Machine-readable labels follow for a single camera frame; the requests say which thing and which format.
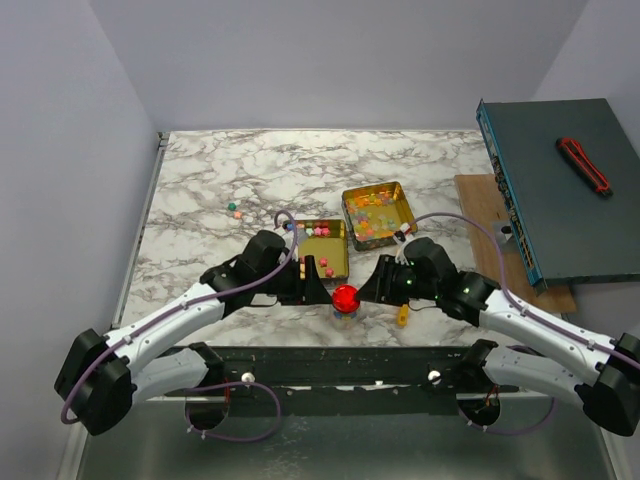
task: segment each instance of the red utility knife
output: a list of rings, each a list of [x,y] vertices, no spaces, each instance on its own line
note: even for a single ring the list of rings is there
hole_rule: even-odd
[[[591,163],[577,140],[568,137],[559,138],[556,140],[556,148],[594,192],[605,197],[613,195],[609,180]]]

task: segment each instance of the yellow tray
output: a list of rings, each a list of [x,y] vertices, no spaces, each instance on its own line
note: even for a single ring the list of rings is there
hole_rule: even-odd
[[[331,279],[349,278],[349,254],[347,251],[346,225],[343,220],[339,219],[303,219],[296,220],[298,228],[304,224],[307,228],[328,228],[329,236],[313,235],[298,245],[298,256],[313,255],[316,262],[318,274],[322,279],[329,279],[326,275],[327,268],[334,271]],[[323,267],[320,265],[320,259],[326,258],[328,265]]]
[[[414,220],[398,182],[380,183],[342,192],[349,235],[359,252],[393,245],[393,232]]]

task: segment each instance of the white wall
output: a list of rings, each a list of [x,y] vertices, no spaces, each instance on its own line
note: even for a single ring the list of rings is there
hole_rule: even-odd
[[[535,93],[586,0],[92,0],[163,130],[476,128]]]
[[[639,18],[638,0],[590,0],[535,95],[536,100],[607,98],[638,152]],[[611,232],[624,234],[624,229]],[[615,337],[624,331],[640,335],[640,283],[585,285],[574,293],[578,316],[587,327]],[[640,478],[640,432],[626,446],[634,478]]]
[[[11,2],[0,44],[0,476],[50,479],[53,382],[109,325],[158,140],[86,1]]]

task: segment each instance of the purple cable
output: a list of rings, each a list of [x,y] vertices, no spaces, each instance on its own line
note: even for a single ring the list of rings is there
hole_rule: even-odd
[[[434,212],[434,213],[427,213],[426,215],[421,215],[418,218],[416,218],[413,222],[411,222],[409,224],[409,227],[412,227],[413,225],[415,225],[416,223],[418,223],[420,220],[426,220],[427,218],[431,218],[431,217],[452,217],[452,218],[457,218],[459,220],[462,220],[464,222],[469,223],[470,225],[473,225],[474,227],[478,228],[482,233],[484,233],[487,238],[491,241],[491,243],[493,244],[493,247],[496,250],[496,253],[498,254],[498,263],[500,264],[500,283],[502,284],[502,292],[504,293],[504,296],[507,298],[507,300],[522,314],[525,315],[527,317],[529,317],[530,319],[538,322],[541,325],[544,325],[545,327],[553,330],[554,332],[557,332],[561,335],[564,335],[567,338],[570,338],[571,340],[574,340],[578,343],[581,343],[583,345],[587,345],[589,348],[593,348],[595,350],[598,350],[599,352],[602,353],[606,353],[608,355],[611,355],[615,358],[617,358],[618,360],[621,360],[623,362],[625,362],[626,364],[632,366],[633,368],[635,368],[636,370],[640,371],[640,363],[636,362],[635,360],[623,355],[620,352],[615,351],[612,348],[609,347],[605,347],[604,345],[600,345],[599,343],[593,343],[590,344],[589,340],[587,340],[586,338],[581,337],[580,335],[570,332],[569,330],[566,330],[564,328],[562,328],[559,325],[556,325],[552,322],[549,322],[548,320],[546,320],[545,318],[541,317],[540,315],[537,315],[529,310],[525,310],[524,308],[522,308],[518,302],[516,301],[515,298],[513,298],[513,296],[511,295],[511,292],[509,292],[509,288],[507,287],[507,274],[505,272],[505,268],[504,268],[504,259],[502,258],[502,254],[500,252],[500,246],[498,245],[498,242],[496,241],[496,239],[494,238],[494,236],[489,233],[489,231],[487,231],[486,228],[484,228],[482,225],[480,225],[479,223],[471,220],[470,218],[465,217],[464,215],[459,215],[457,213],[448,213],[448,212]]]
[[[547,412],[547,414],[542,417],[542,420],[540,420],[538,423],[536,423],[535,425],[531,425],[530,427],[525,427],[525,428],[521,428],[520,430],[502,430],[500,428],[492,428],[489,429],[487,428],[485,430],[484,427],[482,427],[481,425],[478,425],[477,423],[473,423],[471,420],[469,420],[469,417],[467,417],[464,412],[462,411],[462,409],[460,409],[460,407],[458,407],[458,414],[460,414],[460,416],[462,418],[464,418],[468,425],[476,430],[479,430],[481,432],[484,433],[490,433],[492,435],[502,435],[502,436],[507,436],[507,437],[515,437],[518,435],[526,435],[528,433],[533,433],[536,430],[541,429],[542,427],[544,427],[547,423],[549,423],[549,421],[551,420],[551,418],[553,417],[553,414],[555,413],[555,411],[558,409],[558,402],[556,401],[555,398],[551,398],[551,407],[549,407],[549,411]]]
[[[286,217],[288,217],[289,221],[292,224],[295,223],[295,220],[293,218],[293,215],[291,215],[291,213],[289,213],[287,210],[278,210],[276,212],[276,214],[274,215],[274,218],[273,218],[273,223],[274,223],[274,226],[275,226],[276,229],[278,228],[278,217],[280,215],[285,215]],[[265,282],[268,282],[273,277],[275,277],[277,274],[279,274],[284,267],[287,266],[289,261],[293,258],[293,254],[294,254],[294,251],[295,251],[297,245],[298,245],[298,229],[294,228],[293,229],[293,243],[291,244],[291,248],[289,249],[289,252],[287,253],[287,256],[285,257],[284,261],[280,265],[278,265],[276,268],[274,268],[273,271],[271,271],[270,273],[268,273],[264,277],[254,281],[254,282],[247,283],[246,285],[242,285],[241,287],[232,288],[230,290],[225,290],[224,292],[212,293],[211,295],[203,295],[202,297],[197,297],[197,298],[194,298],[192,300],[189,300],[189,301],[186,302],[187,308],[188,307],[192,307],[193,305],[197,305],[197,304],[202,303],[202,302],[207,302],[209,300],[216,299],[216,298],[227,297],[227,296],[230,296],[230,295],[236,295],[236,294],[242,293],[242,292],[244,292],[246,290],[250,290],[252,288],[258,287],[258,286],[262,285]],[[146,332],[150,328],[156,326],[158,323],[160,323],[161,321],[165,320],[166,318],[174,315],[175,313],[181,312],[183,310],[184,310],[184,307],[182,305],[178,305],[176,307],[173,307],[173,308],[167,310],[166,312],[161,313],[156,318],[151,320],[149,323],[143,325],[142,327],[138,328],[137,330],[134,330],[133,332],[131,332],[129,334],[129,336],[132,339],[136,338],[136,337],[142,335],[144,332]],[[69,395],[67,395],[67,399],[64,401],[64,405],[62,406],[62,412],[60,413],[60,420],[62,421],[62,423],[64,423],[65,425],[72,425],[74,423],[77,423],[80,420],[77,417],[76,418],[69,418],[68,417],[69,410],[71,409],[71,404],[73,403],[73,400],[76,398],[76,395],[78,394],[78,392],[80,391],[82,386],[85,384],[85,382],[87,381],[89,376],[98,367],[98,365],[100,365],[108,356],[110,356],[112,353],[114,353],[120,347],[122,347],[123,345],[126,345],[126,343],[127,343],[126,340],[122,339],[122,340],[114,343],[113,345],[111,345],[104,352],[102,352],[98,356],[98,358],[96,358],[93,361],[93,363],[91,363],[91,365],[89,365],[89,367],[87,367],[87,369],[82,373],[82,375],[80,375],[80,378],[78,379],[78,381],[75,383],[75,385],[73,386],[73,388],[69,392]]]
[[[280,405],[280,400],[278,400],[278,396],[275,394],[273,390],[271,390],[266,385],[256,382],[229,382],[229,383],[221,383],[219,385],[212,385],[209,387],[197,387],[190,388],[187,390],[188,393],[200,393],[200,392],[208,392],[211,390],[221,390],[224,388],[233,388],[233,387],[257,387],[269,394],[271,398],[273,398],[273,403],[276,405],[276,420],[274,424],[264,433],[260,435],[256,435],[254,437],[231,437],[229,435],[222,435],[220,433],[207,432],[206,430],[199,430],[193,426],[191,422],[191,412],[187,409],[186,420],[189,424],[189,431],[193,430],[198,432],[199,434],[209,437],[209,438],[217,438],[218,440],[224,440],[226,442],[235,442],[235,443],[254,443],[269,438],[271,435],[278,431],[280,427],[280,422],[282,421],[282,407]]]

